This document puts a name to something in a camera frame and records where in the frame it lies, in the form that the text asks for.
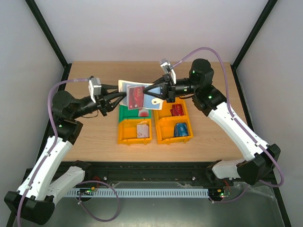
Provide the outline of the red VIP card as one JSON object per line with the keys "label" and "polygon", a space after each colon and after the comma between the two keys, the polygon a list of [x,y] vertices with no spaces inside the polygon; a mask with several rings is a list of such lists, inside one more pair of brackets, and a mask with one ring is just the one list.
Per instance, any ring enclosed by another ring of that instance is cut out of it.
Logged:
{"label": "red VIP card", "polygon": [[128,86],[127,106],[129,110],[140,109],[144,103],[144,86]]}

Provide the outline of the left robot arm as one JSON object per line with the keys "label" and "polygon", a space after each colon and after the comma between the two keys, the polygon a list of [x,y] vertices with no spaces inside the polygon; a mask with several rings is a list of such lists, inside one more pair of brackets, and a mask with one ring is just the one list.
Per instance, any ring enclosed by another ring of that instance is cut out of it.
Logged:
{"label": "left robot arm", "polygon": [[88,82],[90,95],[82,99],[74,98],[65,90],[57,90],[69,80],[55,84],[49,92],[47,109],[53,134],[48,137],[44,151],[24,182],[16,191],[7,192],[4,198],[8,208],[16,215],[17,226],[21,226],[21,219],[44,225],[52,216],[56,204],[77,185],[107,186],[107,183],[90,176],[91,164],[83,161],[76,161],[63,175],[53,180],[62,159],[83,127],[77,118],[94,111],[106,116],[126,97],[126,93],[119,92],[117,86],[102,85],[96,78],[83,81]]}

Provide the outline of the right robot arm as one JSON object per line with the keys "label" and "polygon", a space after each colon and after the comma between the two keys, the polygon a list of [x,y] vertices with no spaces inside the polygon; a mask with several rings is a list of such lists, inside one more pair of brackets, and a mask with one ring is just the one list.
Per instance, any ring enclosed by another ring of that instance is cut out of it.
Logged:
{"label": "right robot arm", "polygon": [[173,66],[163,59],[164,75],[144,89],[144,94],[172,103],[176,97],[191,95],[195,107],[218,124],[236,144],[243,158],[217,160],[206,171],[206,179],[217,185],[224,178],[240,178],[254,185],[277,164],[280,148],[261,139],[232,109],[226,95],[212,85],[214,70],[208,60],[195,59],[189,76],[177,79]]}

